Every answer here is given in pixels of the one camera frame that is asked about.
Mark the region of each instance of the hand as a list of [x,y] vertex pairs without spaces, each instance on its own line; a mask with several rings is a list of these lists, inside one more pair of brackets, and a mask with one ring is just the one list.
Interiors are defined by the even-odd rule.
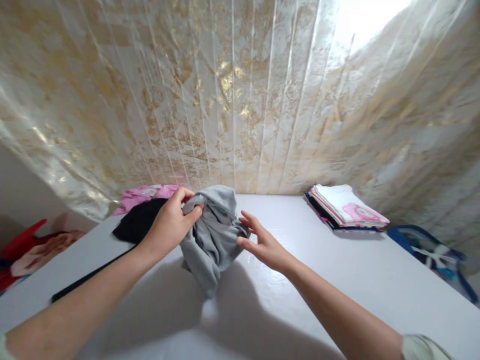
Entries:
[[191,190],[180,186],[161,207],[150,230],[137,247],[145,256],[153,256],[159,261],[180,244],[203,212],[204,204],[200,204],[184,215],[182,203],[186,203],[193,195]]
[[238,237],[237,244],[255,255],[255,257],[262,263],[267,265],[270,269],[276,270],[280,273],[284,271],[295,261],[295,257],[280,245],[276,238],[273,237],[257,220],[255,216],[242,210],[240,222],[246,227],[250,228],[252,234],[258,238],[258,243],[251,242],[247,238]]

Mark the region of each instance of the gray shirt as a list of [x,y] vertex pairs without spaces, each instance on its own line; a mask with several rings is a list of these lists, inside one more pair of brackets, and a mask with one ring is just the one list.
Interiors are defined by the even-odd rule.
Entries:
[[235,214],[235,191],[214,185],[197,192],[183,206],[183,213],[204,204],[203,213],[180,243],[183,267],[189,270],[207,298],[215,295],[220,272],[229,268],[242,252],[237,237],[250,237],[250,230]]

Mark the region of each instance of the stack of folded clothes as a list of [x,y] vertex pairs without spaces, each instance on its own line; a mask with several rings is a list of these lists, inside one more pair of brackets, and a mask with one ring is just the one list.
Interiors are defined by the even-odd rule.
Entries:
[[382,232],[390,222],[365,205],[349,185],[315,185],[305,196],[333,231]]

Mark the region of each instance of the table surface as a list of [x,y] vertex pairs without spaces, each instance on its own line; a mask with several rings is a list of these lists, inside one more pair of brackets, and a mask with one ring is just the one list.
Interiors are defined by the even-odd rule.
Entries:
[[[402,334],[424,334],[456,359],[480,354],[480,311],[386,234],[332,233],[300,196],[237,195],[285,248]],[[113,216],[0,297],[0,333],[129,245]],[[177,247],[147,273],[79,359],[343,359],[289,281],[243,251],[205,301]]]

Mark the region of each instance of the marbled curtain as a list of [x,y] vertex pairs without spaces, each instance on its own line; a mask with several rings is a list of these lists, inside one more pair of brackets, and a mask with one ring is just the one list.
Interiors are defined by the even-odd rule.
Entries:
[[349,183],[480,257],[477,6],[2,1],[0,139],[97,221],[142,184]]

